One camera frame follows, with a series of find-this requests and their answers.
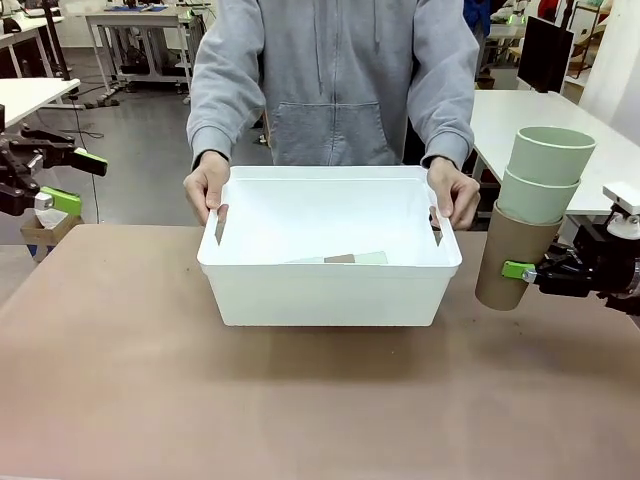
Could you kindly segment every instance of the gray hoodie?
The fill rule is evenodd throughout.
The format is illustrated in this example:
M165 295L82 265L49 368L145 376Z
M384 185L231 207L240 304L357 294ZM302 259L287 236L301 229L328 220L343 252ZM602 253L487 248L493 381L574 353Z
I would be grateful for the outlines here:
M394 165L407 113L425 158L469 155L478 44L463 0L218 0L198 51L194 160L266 110L276 165Z

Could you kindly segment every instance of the person's left hand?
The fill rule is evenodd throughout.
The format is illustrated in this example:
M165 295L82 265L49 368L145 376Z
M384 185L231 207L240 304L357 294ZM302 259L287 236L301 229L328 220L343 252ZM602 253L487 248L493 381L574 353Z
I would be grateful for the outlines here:
M438 199L440 213L451 220L455 230L468 230L480 203L480 185L446 158L431 161L427 181Z

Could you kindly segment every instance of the black monitor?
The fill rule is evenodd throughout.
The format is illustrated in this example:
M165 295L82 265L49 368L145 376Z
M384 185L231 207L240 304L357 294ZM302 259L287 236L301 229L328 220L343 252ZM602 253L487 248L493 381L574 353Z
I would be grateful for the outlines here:
M541 93L562 90L573 49L573 32L540 18L527 19L518 78Z

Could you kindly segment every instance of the hoodie drawstring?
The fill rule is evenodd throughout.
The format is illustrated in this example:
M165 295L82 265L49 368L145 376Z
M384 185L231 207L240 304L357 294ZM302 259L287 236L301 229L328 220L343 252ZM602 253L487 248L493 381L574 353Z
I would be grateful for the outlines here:
M373 0L373 44L376 54L380 51L380 28L378 26L378 2Z
M320 90L320 95L324 92L324 85L322 84L322 73L320 71L320 37L318 36L318 1L321 0L313 0L313 33L316 37L316 68L318 71L318 88Z

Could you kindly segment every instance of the green plastic part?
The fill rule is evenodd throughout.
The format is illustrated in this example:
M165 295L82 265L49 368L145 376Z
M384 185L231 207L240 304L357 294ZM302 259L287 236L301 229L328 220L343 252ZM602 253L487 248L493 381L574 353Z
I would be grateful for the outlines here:
M82 199L78 195L51 187L42 187L40 192L47 193L53 197L53 208L56 210L69 215L79 216L82 213Z
M518 263L507 260L502 266L502 276L522 280L525 271L535 270L535 268L536 266L533 263Z
M82 155L83 157L90 158L92 160L96 160L98 162L106 163L107 165L109 164L106 158L102 158L97 155L94 155L93 153L89 153L84 148L76 148L74 150L74 153L77 153L78 155Z

